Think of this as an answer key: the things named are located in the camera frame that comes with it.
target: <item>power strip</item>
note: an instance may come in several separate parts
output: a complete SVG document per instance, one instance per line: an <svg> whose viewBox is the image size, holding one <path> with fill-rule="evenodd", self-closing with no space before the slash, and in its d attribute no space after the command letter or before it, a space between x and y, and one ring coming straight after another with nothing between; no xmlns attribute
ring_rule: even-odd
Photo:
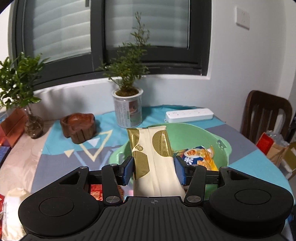
<svg viewBox="0 0 296 241"><path fill-rule="evenodd" d="M214 113L210 109L199 108L190 110L167 111L165 114L166 122L190 122L213 119Z"/></svg>

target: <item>brown wooden dish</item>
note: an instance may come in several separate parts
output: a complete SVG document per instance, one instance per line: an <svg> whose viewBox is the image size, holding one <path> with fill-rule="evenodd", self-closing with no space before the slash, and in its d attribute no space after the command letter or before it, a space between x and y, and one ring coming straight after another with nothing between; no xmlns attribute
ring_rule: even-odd
<svg viewBox="0 0 296 241"><path fill-rule="evenodd" d="M60 120L63 134L71 137L75 144L90 140L96 134L96 123L93 114L74 113Z"/></svg>

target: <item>frosted glass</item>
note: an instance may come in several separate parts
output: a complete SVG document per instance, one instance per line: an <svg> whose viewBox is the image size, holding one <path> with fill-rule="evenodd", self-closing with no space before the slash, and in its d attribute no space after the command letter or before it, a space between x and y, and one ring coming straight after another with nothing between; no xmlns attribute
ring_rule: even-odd
<svg viewBox="0 0 296 241"><path fill-rule="evenodd" d="M152 46L187 48L189 42L189 0L107 0L105 37L107 49L133 42L130 33L137 26L135 12L150 30Z"/></svg>
<svg viewBox="0 0 296 241"><path fill-rule="evenodd" d="M42 53L51 62L91 52L90 7L85 7L85 0L30 1L35 6L34 56Z"/></svg>

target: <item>window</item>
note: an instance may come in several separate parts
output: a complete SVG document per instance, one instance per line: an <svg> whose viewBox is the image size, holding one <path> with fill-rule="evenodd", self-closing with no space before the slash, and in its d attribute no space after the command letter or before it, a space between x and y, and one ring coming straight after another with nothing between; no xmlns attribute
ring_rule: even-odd
<svg viewBox="0 0 296 241"><path fill-rule="evenodd" d="M211 0L15 0L13 57L50 58L36 89L103 77L97 67L132 41L137 11L151 32L151 74L207 74Z"/></svg>

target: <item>chair backrest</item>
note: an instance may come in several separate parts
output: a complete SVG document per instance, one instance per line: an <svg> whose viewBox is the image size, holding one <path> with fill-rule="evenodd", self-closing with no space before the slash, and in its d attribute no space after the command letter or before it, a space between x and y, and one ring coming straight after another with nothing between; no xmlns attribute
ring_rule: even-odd
<svg viewBox="0 0 296 241"><path fill-rule="evenodd" d="M242 126L242 134L255 143L257 136L267 131L273 131L279 110L285 112L285 121L281 134L285 139L292 117L292 107L288 100L261 91L253 90L249 93Z"/></svg>

